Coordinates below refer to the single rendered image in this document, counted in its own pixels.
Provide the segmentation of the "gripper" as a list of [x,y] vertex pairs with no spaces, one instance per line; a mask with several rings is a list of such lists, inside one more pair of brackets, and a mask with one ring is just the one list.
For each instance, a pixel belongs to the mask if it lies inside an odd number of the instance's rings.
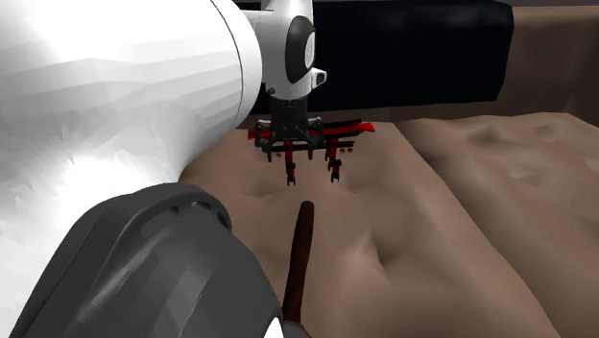
[[258,119],[254,124],[254,146],[260,148],[269,162],[273,147],[280,138],[302,139],[307,144],[307,156],[324,144],[324,124],[320,116],[307,118],[308,97],[297,100],[270,98],[271,120]]

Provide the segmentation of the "dark brown wooden stick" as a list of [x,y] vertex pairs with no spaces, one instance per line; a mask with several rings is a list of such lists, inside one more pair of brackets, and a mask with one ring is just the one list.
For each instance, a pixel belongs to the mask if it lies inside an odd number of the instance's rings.
[[287,322],[297,324],[301,322],[301,306],[307,266],[311,253],[314,216],[314,204],[310,201],[302,202],[294,229],[289,257],[289,270],[281,306],[283,318]]

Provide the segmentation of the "brown sofa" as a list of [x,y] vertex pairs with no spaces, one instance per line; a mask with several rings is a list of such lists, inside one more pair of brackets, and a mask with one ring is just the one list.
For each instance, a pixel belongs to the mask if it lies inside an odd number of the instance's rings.
[[276,291],[315,204],[313,338],[599,338],[599,6],[514,14],[496,101],[360,111],[339,182],[316,155],[287,185],[243,130],[184,170]]

